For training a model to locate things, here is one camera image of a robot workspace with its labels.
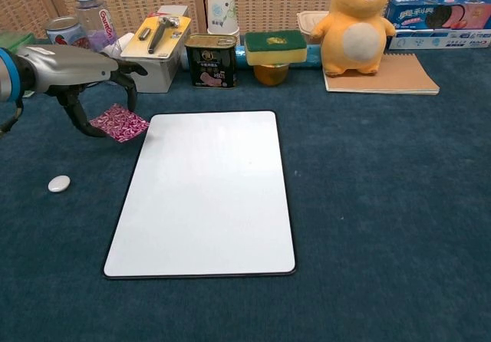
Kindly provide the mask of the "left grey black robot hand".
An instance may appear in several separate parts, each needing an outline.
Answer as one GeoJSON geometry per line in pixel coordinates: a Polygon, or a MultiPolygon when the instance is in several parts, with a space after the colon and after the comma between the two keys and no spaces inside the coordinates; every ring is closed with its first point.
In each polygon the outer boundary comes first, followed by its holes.
{"type": "Polygon", "coordinates": [[[147,71],[138,63],[123,61],[70,45],[30,44],[16,53],[20,80],[27,90],[56,97],[74,126],[83,134],[104,137],[106,133],[91,125],[78,96],[89,85],[113,81],[127,92],[127,108],[137,104],[137,87],[130,76],[147,71]]]}

